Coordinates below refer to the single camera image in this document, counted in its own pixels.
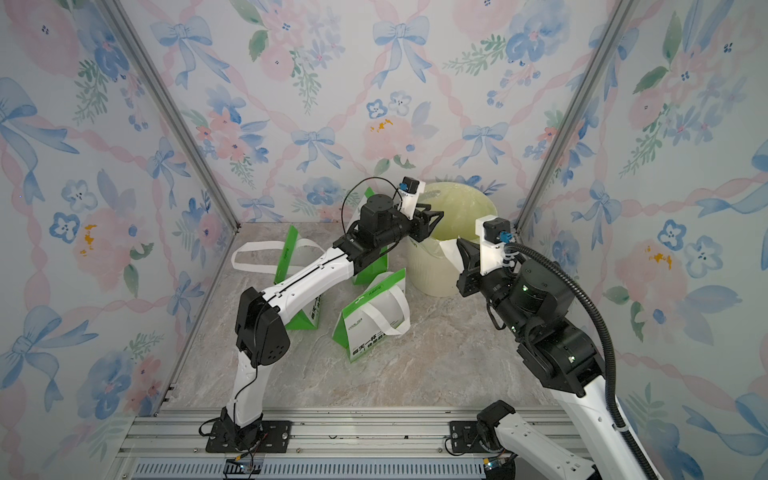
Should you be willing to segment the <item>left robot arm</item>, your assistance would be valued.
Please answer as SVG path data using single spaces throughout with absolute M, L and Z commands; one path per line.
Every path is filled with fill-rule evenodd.
M 430 237 L 444 213 L 402 193 L 375 194 L 363 204 L 358 220 L 319 259 L 263 291 L 242 292 L 235 323 L 238 369 L 231 399 L 209 423 L 208 453 L 255 452 L 267 437 L 263 400 L 272 365 L 288 352 L 286 329 L 299 310 L 337 284 L 362 272 L 398 242 Z

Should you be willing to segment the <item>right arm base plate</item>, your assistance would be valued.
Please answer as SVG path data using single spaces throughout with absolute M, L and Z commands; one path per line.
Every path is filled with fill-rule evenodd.
M 534 435 L 526 428 L 513 423 L 497 422 L 495 425 L 480 421 L 451 421 L 444 447 L 449 455 L 521 453 L 528 448 Z

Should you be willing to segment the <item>green white bag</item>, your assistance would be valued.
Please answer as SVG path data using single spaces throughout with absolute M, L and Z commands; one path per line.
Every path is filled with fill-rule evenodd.
M 261 264 L 245 261 L 246 254 L 264 252 L 278 253 L 277 259 L 272 263 Z M 238 271 L 272 275 L 273 283 L 278 284 L 318 259 L 323 252 L 319 244 L 302 237 L 295 226 L 290 226 L 284 240 L 244 243 L 231 254 L 230 263 Z M 292 317 L 286 329 L 317 330 L 320 307 L 321 297 L 318 296 Z
M 357 221 L 359 219 L 363 205 L 374 194 L 375 192 L 371 187 L 368 187 L 365 190 L 364 197 L 360 200 L 358 205 L 355 207 L 354 213 L 352 214 L 352 217 L 351 217 L 352 221 Z M 389 255 L 384 254 L 382 257 L 378 258 L 377 260 L 372 262 L 370 265 L 368 265 L 360 273 L 356 274 L 353 277 L 353 284 L 356 286 L 368 287 L 378 275 L 387 272 L 388 267 L 389 267 Z
M 402 337 L 411 329 L 406 298 L 406 269 L 384 272 L 352 303 L 344 307 L 332 339 L 350 362 L 355 362 L 388 337 Z

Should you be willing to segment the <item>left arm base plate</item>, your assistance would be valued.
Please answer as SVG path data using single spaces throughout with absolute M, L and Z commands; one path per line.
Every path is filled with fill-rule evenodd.
M 207 453 L 286 453 L 291 438 L 293 423 L 287 420 L 267 420 L 246 433 L 229 432 L 221 419 L 213 422 L 207 434 Z

